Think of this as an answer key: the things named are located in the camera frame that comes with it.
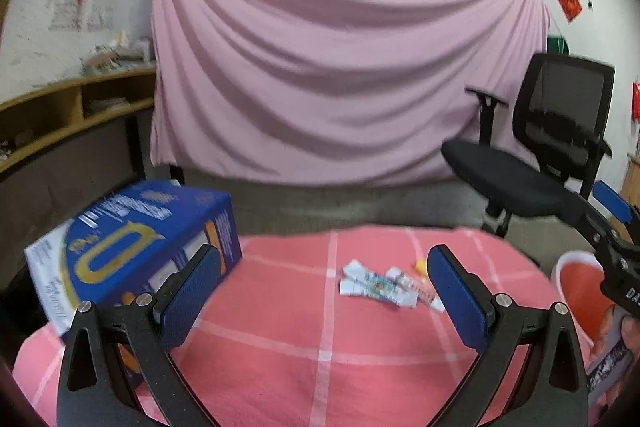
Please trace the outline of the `pink checkered tablecloth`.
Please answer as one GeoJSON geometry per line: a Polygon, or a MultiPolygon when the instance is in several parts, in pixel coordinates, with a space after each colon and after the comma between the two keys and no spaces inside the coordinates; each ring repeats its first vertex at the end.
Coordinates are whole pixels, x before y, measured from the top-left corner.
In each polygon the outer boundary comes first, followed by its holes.
{"type": "Polygon", "coordinates": [[[475,353],[448,315],[338,291],[344,266],[410,271],[433,246],[522,306],[560,296],[514,247],[471,229],[245,236],[243,256],[172,358],[225,426],[423,426],[475,353]]]}

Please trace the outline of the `blue cardboard box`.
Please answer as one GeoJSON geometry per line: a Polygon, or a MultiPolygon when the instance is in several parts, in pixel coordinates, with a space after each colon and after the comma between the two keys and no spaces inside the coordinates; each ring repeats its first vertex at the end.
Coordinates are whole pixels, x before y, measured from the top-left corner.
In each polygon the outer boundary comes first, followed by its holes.
{"type": "Polygon", "coordinates": [[[119,307],[156,294],[204,247],[209,268],[160,319],[165,350],[184,343],[214,288],[242,257],[229,194],[145,180],[78,213],[24,250],[40,305],[61,340],[85,300],[119,307]]]}

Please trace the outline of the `yellow small wrapper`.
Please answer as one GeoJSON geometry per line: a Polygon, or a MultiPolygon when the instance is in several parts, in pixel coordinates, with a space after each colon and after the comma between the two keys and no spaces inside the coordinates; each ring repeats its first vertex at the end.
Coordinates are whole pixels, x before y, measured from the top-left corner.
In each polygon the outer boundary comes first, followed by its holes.
{"type": "Polygon", "coordinates": [[[416,273],[421,275],[421,277],[428,277],[427,262],[425,259],[419,259],[414,265],[414,269],[416,270],[416,273]]]}

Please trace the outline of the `black office chair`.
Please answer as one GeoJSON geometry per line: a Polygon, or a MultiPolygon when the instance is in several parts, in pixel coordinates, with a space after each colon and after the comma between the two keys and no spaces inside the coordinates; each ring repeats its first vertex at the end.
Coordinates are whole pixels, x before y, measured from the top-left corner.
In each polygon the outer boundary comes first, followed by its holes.
{"type": "Polygon", "coordinates": [[[503,239],[513,216],[559,217],[573,199],[586,200],[605,156],[604,139],[615,69],[586,58],[536,53],[512,112],[512,133],[537,166],[490,144],[494,113],[505,101],[469,88],[480,102],[480,141],[442,143],[454,174],[487,199],[482,230],[503,239]]]}

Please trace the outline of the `wooden cabinet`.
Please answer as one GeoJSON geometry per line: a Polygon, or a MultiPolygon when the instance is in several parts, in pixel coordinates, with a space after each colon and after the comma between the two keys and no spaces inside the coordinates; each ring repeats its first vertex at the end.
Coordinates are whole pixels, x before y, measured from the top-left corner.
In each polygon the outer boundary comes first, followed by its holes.
{"type": "Polygon", "coordinates": [[[629,205],[634,207],[640,205],[640,161],[638,155],[628,155],[627,170],[620,195],[629,205]]]}

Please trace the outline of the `white tube wrapper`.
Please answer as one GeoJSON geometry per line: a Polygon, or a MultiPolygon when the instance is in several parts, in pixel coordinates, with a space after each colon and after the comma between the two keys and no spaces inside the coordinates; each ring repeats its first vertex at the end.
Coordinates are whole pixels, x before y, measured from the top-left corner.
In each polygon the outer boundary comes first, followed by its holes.
{"type": "Polygon", "coordinates": [[[435,288],[429,280],[416,279],[397,267],[388,269],[385,276],[396,285],[404,288],[405,291],[411,291],[416,294],[416,299],[429,306],[432,310],[438,313],[445,311],[442,300],[437,296],[435,288]]]}

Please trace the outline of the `red hanging ornament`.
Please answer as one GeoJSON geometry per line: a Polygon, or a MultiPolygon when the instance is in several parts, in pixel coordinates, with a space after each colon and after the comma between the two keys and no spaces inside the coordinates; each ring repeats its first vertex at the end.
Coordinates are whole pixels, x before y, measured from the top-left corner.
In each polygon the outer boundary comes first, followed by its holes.
{"type": "Polygon", "coordinates": [[[640,81],[632,85],[631,118],[633,121],[640,121],[640,81]]]}

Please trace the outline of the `wooden shelf desk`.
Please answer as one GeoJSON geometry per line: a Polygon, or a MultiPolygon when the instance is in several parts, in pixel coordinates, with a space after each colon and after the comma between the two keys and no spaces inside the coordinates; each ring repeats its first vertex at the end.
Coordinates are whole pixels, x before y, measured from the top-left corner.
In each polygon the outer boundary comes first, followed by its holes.
{"type": "Polygon", "coordinates": [[[1,105],[1,284],[24,248],[145,177],[154,67],[67,79],[1,105]]]}

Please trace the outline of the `pink hanging sheet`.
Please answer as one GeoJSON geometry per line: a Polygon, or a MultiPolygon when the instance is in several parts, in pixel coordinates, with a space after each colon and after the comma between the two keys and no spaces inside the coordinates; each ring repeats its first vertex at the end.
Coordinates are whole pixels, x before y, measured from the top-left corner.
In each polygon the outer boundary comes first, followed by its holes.
{"type": "Polygon", "coordinates": [[[150,157],[295,186],[450,177],[477,87],[513,100],[544,0],[152,0],[150,157]]]}

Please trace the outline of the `red plastic trash bucket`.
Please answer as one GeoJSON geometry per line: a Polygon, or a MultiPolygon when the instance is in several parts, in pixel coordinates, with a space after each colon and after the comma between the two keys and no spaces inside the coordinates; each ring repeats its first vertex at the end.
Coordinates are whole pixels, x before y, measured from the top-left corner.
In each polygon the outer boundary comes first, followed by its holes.
{"type": "Polygon", "coordinates": [[[612,301],[601,293],[603,269],[593,254],[567,251],[559,257],[551,282],[570,308],[580,339],[589,347],[599,338],[600,326],[612,301]]]}

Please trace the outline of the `stack of books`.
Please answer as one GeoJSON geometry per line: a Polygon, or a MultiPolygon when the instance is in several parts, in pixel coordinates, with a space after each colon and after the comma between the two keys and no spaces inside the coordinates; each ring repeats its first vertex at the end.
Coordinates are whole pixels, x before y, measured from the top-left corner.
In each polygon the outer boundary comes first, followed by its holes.
{"type": "Polygon", "coordinates": [[[125,31],[119,32],[107,44],[101,44],[81,60],[81,74],[92,76],[151,66],[154,46],[150,37],[131,41],[125,31]]]}

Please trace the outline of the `green sign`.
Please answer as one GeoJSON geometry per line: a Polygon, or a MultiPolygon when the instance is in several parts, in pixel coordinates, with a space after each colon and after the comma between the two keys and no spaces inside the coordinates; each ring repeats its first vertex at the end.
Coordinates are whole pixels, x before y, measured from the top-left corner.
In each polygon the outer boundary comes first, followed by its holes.
{"type": "Polygon", "coordinates": [[[548,35],[547,52],[550,54],[568,55],[570,47],[563,36],[548,35]]]}

